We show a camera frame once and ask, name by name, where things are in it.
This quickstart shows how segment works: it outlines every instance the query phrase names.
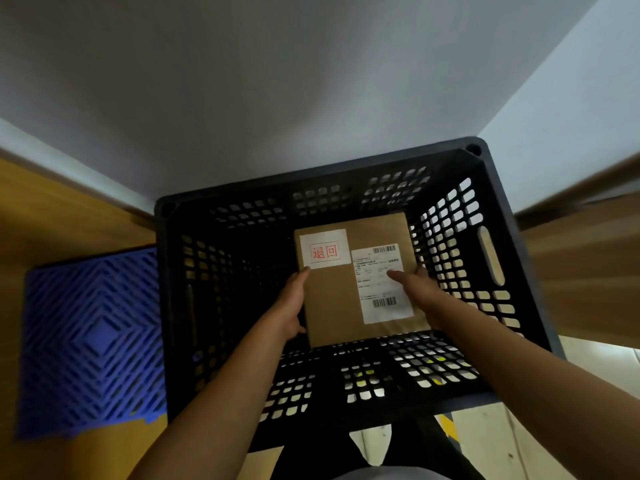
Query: red stamp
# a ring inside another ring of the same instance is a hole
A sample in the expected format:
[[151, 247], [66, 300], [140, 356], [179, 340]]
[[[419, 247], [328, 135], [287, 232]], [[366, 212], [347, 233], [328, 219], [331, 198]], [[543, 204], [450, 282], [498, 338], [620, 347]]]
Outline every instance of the red stamp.
[[311, 244], [311, 259], [314, 261], [335, 261], [340, 259], [338, 241]]

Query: plastic basket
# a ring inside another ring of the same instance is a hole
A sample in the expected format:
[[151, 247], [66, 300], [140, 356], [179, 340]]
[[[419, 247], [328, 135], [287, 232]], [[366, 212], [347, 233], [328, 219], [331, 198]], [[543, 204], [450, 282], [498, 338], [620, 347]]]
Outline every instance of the plastic basket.
[[[441, 287], [563, 355], [489, 149], [462, 138], [160, 199], [169, 421], [297, 269], [295, 229], [391, 212], [405, 213], [416, 260]], [[251, 450], [282, 445], [299, 428], [353, 431], [495, 401], [439, 332], [315, 349], [299, 336], [285, 348]]]
[[32, 269], [16, 436], [73, 436], [166, 411], [156, 249]]

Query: person's left arm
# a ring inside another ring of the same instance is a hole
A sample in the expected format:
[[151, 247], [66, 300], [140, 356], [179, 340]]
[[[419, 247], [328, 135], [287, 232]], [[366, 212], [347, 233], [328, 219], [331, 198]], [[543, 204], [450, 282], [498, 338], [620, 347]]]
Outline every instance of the person's left arm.
[[228, 361], [142, 457], [129, 480], [238, 475], [282, 355], [305, 329], [298, 313], [309, 268], [293, 274]]

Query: white label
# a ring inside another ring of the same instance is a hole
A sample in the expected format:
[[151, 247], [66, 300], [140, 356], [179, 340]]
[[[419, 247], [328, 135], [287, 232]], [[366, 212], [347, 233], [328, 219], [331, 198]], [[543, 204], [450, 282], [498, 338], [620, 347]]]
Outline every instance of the white label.
[[388, 322], [413, 316], [402, 285], [387, 276], [389, 269], [404, 271], [397, 244], [351, 252], [356, 271], [364, 323]]
[[300, 236], [302, 263], [311, 269], [349, 264], [349, 243], [345, 229]]

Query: purple plastic crate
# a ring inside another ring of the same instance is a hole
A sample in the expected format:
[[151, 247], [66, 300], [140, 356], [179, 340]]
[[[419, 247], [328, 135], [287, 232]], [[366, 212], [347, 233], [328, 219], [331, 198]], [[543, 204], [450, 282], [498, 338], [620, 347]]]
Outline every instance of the purple plastic crate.
[[16, 436], [73, 436], [166, 412], [156, 248], [32, 269]]

